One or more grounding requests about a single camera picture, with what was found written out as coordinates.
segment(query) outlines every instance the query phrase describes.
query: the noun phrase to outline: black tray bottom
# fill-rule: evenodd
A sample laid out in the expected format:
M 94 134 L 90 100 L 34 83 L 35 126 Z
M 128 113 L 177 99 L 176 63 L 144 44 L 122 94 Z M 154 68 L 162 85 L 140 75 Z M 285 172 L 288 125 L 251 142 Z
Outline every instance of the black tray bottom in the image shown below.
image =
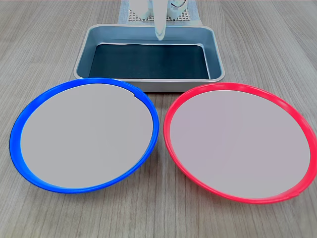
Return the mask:
M 98 45 L 89 77 L 209 79 L 204 51 L 195 45 Z

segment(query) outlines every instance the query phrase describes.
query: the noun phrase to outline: red plate rim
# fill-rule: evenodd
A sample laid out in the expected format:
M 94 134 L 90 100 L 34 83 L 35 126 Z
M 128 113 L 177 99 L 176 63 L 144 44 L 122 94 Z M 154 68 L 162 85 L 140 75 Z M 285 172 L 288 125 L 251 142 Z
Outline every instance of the red plate rim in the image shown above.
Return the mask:
M 178 108 L 182 104 L 184 104 L 187 100 L 202 93 L 206 93 L 210 91 L 218 91 L 218 90 L 231 90 L 231 91 L 245 92 L 245 93 L 249 93 L 249 94 L 253 94 L 253 95 L 265 98 L 275 103 L 276 105 L 280 106 L 282 109 L 288 112 L 288 114 L 290 114 L 295 119 L 295 121 L 299 124 L 299 126 L 304 132 L 304 135 L 308 141 L 308 145 L 309 145 L 310 153 L 311 153 L 310 164 L 307 169 L 307 172 L 298 184 L 296 184 L 294 187 L 292 187 L 288 191 L 273 197 L 261 198 L 261 199 L 241 198 L 241 197 L 231 196 L 231 195 L 222 193 L 220 191 L 217 191 L 207 186 L 203 182 L 199 181 L 196 177 L 194 177 L 191 173 L 189 173 L 188 170 L 181 164 L 181 162 L 176 156 L 176 153 L 173 149 L 171 139 L 170 139 L 170 125 L 171 125 L 173 116 L 178 110 Z M 309 185 L 311 185 L 311 183 L 314 181 L 317 174 L 317 138 L 313 129 L 308 124 L 306 119 L 296 109 L 294 109 L 290 104 L 288 104 L 281 98 L 267 91 L 264 91 L 262 89 L 255 88 L 252 86 L 238 84 L 238 83 L 214 83 L 214 84 L 202 85 L 183 93 L 179 98 L 176 99 L 176 101 L 170 106 L 170 108 L 167 111 L 167 114 L 164 120 L 163 134 L 164 134 L 166 147 L 172 159 L 189 179 L 191 179 L 197 185 L 203 187 L 209 192 L 212 192 L 218 196 L 221 196 L 236 202 L 249 203 L 249 204 L 272 204 L 272 203 L 277 203 L 277 202 L 282 202 L 282 201 L 292 199 L 300 195 Z

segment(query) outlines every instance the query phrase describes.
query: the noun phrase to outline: wooden table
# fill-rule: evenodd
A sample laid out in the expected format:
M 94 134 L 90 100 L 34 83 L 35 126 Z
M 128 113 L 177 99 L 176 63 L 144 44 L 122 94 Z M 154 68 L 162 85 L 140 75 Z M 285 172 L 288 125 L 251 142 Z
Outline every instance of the wooden table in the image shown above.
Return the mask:
M 317 2 L 199 1 L 216 34 L 223 82 L 292 104 L 317 132 Z M 12 126 L 35 97 L 72 74 L 88 27 L 117 23 L 120 1 L 0 1 L 1 238 L 316 238 L 317 182 L 301 196 L 255 206 L 212 195 L 171 160 L 162 136 L 133 175 L 65 195 L 31 185 L 9 153 Z M 160 121 L 179 95 L 150 94 Z

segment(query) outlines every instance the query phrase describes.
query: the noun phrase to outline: metal tray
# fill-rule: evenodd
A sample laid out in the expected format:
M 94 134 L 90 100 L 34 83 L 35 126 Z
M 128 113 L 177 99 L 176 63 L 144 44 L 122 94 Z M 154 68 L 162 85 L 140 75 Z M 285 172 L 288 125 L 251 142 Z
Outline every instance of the metal tray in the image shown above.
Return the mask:
M 186 77 L 175 78 L 175 73 L 173 78 L 115 78 L 107 75 L 103 69 L 103 73 L 94 73 L 94 77 L 109 77 L 114 78 L 120 81 L 128 82 L 144 92 L 185 92 L 193 87 L 218 82 L 224 78 L 224 69 L 220 59 L 216 39 L 214 32 L 206 26 L 177 26 L 170 25 L 166 27 L 165 38 L 163 41 L 158 41 L 155 36 L 154 27 L 151 25 L 111 25 L 111 24 L 99 24 L 92 26 L 88 29 L 88 32 L 85 36 L 82 48 L 80 50 L 76 65 L 74 68 L 74 76 L 77 79 L 91 77 L 91 70 L 93 62 L 96 63 L 96 60 L 103 60 L 102 57 L 96 57 L 96 49 L 100 45 L 147 45 L 147 46 L 199 46 L 203 50 L 203 60 L 206 63 L 207 74 L 208 76 L 203 78 L 188 79 Z M 179 75 L 184 75 L 182 70 L 188 70 L 186 67 L 180 67 L 182 64 L 186 65 L 188 62 L 193 62 L 193 58 L 196 59 L 197 55 L 185 55 L 182 54 L 179 57 L 169 57 L 168 54 L 165 54 L 161 60 L 163 64 L 158 64 L 160 67 L 162 65 L 168 66 L 175 65 L 176 72 L 179 72 Z M 131 64 L 134 64 L 136 56 L 130 55 Z M 151 60 L 138 60 L 139 65 L 134 65 L 136 68 L 142 68 L 142 70 L 150 70 L 147 67 Z M 120 65 L 118 68 L 124 70 L 124 67 Z

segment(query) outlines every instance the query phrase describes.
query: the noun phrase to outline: tray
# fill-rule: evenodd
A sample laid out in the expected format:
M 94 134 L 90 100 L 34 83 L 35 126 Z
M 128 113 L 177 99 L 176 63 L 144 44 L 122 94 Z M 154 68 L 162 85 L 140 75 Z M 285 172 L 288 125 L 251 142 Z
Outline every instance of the tray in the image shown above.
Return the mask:
M 206 26 L 166 28 L 99 24 L 88 29 L 74 76 L 128 82 L 144 92 L 185 92 L 224 78 L 214 32 Z

